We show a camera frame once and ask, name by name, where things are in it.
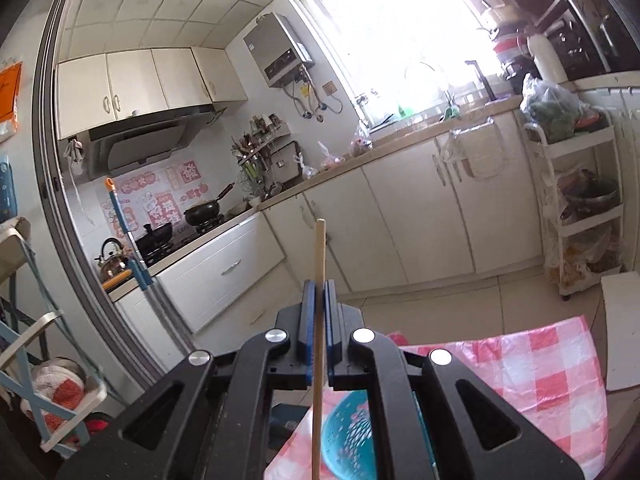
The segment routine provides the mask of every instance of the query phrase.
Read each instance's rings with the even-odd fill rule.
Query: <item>wooden stick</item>
[[[324,281],[326,279],[326,223],[316,220],[316,309],[314,311],[314,393],[311,433],[311,479],[320,480],[322,429],[322,384],[324,383]]]

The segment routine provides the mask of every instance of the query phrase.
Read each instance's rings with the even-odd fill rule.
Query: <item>kettle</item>
[[[108,244],[116,245],[117,249],[110,251],[109,256],[105,256],[104,249]],[[129,259],[124,255],[124,246],[117,238],[107,238],[102,243],[100,256],[96,260],[98,261],[98,269],[100,269],[100,277],[103,283],[124,272],[129,262]]]

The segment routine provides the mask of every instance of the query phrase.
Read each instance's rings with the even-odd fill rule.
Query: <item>frying pan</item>
[[[208,202],[188,208],[187,211],[184,212],[184,219],[187,221],[187,224],[198,226],[216,218],[220,214],[220,204],[218,201],[222,200],[235,185],[236,183],[232,182],[226,186],[215,200],[209,200]]]

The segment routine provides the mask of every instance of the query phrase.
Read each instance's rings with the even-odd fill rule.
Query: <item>dish rack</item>
[[[612,222],[613,231],[620,239],[623,236],[624,201],[615,130],[609,112],[601,108],[596,109],[606,118],[609,126],[591,133],[576,133],[575,137],[553,144],[547,142],[545,132],[539,125],[524,124],[524,143],[536,187],[545,261],[554,260],[556,254],[552,253],[557,251],[558,290],[564,300],[568,300],[575,292],[600,283],[602,276],[619,273],[621,268],[621,265],[617,265],[604,272],[590,272],[575,283],[569,284],[565,280],[566,250],[570,247],[568,239],[571,236],[607,222]],[[618,183],[620,202],[603,213],[567,223],[562,219],[561,191],[558,188],[558,180],[565,173],[559,170],[558,166],[565,166],[566,171],[567,166],[575,165],[581,157],[582,160],[590,160],[594,164],[598,176],[611,178]]]

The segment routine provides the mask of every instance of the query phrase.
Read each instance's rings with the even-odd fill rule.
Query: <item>blue colander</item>
[[[433,451],[420,414],[422,435],[434,466]],[[340,480],[376,480],[371,419],[366,390],[344,397],[322,426],[322,458]]]

